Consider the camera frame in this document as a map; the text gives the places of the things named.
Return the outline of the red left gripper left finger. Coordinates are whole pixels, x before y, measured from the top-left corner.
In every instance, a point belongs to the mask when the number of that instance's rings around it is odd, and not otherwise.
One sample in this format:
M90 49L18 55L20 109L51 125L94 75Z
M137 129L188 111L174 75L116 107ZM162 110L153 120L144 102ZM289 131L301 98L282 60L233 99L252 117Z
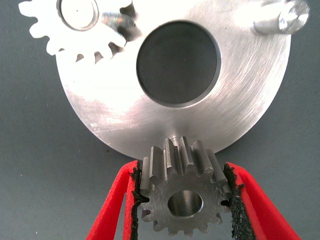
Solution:
M123 200L125 200L125 210L122 238L138 239L138 206L148 202L148 198L140 194L140 178L140 161L134 160L121 167L86 237L88 240L115 238Z

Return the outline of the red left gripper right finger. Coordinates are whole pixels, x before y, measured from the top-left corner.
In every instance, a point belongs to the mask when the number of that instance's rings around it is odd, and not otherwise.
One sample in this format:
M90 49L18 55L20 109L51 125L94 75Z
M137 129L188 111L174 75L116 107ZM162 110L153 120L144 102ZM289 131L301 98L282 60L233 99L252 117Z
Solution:
M299 240L255 178L244 168L227 162L224 174L232 190L229 200L232 238L235 240Z

